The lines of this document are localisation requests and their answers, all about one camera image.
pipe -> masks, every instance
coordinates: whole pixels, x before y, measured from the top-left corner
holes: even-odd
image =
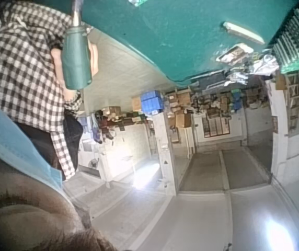
[[[72,26],[77,27],[81,25],[81,12],[82,12],[83,0],[72,1]]]
[[[188,159],[189,159],[189,158],[190,158],[190,146],[189,146],[189,138],[188,138],[187,129],[188,129],[188,128],[185,128],[185,135],[186,135],[186,143],[187,143]]]

column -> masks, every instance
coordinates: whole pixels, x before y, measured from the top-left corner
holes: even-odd
[[[166,195],[175,196],[178,191],[178,182],[174,168],[174,154],[169,137],[167,114],[162,112],[153,115],[153,124],[165,193]]]

checkered shirt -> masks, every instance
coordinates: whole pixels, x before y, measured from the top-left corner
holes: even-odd
[[[79,93],[65,102],[51,56],[71,17],[27,2],[0,12],[0,108],[14,121],[49,132],[66,179],[75,174],[63,133],[64,109],[76,115]]]

blue box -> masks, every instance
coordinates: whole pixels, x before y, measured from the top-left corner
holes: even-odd
[[[141,95],[140,100],[145,101],[151,98],[161,97],[161,94],[158,90],[153,90],[151,92],[146,92],[143,95]]]
[[[164,101],[161,97],[155,97],[141,101],[142,111],[144,113],[150,113],[154,110],[159,110],[164,108]]]

blue face mask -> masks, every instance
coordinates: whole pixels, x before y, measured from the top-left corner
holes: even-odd
[[[0,159],[27,176],[55,191],[62,191],[61,172],[52,168],[38,153],[33,143],[0,110]]]

